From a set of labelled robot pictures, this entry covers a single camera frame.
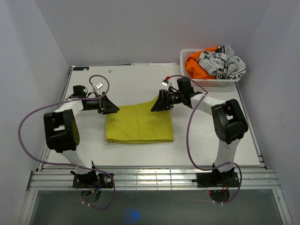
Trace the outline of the yellow-green trousers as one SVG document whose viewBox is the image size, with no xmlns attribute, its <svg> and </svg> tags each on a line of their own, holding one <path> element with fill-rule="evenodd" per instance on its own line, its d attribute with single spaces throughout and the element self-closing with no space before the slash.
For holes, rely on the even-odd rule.
<svg viewBox="0 0 300 225">
<path fill-rule="evenodd" d="M 173 142 L 170 111 L 151 112 L 158 97 L 145 103 L 121 106 L 106 117 L 106 141 L 110 143 Z"/>
</svg>

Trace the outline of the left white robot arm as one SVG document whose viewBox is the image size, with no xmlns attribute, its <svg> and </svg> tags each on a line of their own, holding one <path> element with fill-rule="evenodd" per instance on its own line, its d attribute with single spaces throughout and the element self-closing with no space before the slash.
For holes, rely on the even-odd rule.
<svg viewBox="0 0 300 225">
<path fill-rule="evenodd" d="M 89 95 L 86 87 L 76 85 L 69 98 L 84 98 L 84 100 L 65 103 L 54 112 L 45 113 L 43 117 L 47 147 L 77 166 L 71 172 L 76 177 L 76 181 L 91 188 L 98 185 L 99 175 L 94 170 L 86 169 L 87 167 L 95 169 L 95 165 L 93 161 L 85 159 L 77 149 L 80 143 L 80 134 L 75 116 L 81 111 L 96 110 L 99 114 L 107 115 L 120 110 L 104 95 L 104 92 L 100 93 L 94 88 L 94 94 L 99 98 L 98 100 L 87 100 Z"/>
</svg>

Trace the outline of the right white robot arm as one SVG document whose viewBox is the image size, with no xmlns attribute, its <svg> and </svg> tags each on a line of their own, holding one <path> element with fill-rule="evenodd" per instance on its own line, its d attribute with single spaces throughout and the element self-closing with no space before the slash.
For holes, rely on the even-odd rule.
<svg viewBox="0 0 300 225">
<path fill-rule="evenodd" d="M 169 79 L 166 77 L 163 80 L 163 85 L 168 88 L 159 91 L 151 111 L 171 110 L 176 104 L 183 104 L 193 111 L 200 110 L 212 116 L 214 130 L 219 139 L 217 157 L 212 168 L 201 169 L 193 181 L 199 188 L 240 187 L 242 171 L 239 169 L 235 172 L 234 169 L 239 166 L 234 158 L 240 140 L 248 131 L 248 123 L 239 102 L 236 99 L 225 101 L 209 97 L 205 89 L 195 91 L 191 85 L 192 80 L 182 75 L 177 79 L 176 89 L 169 85 Z"/>
</svg>

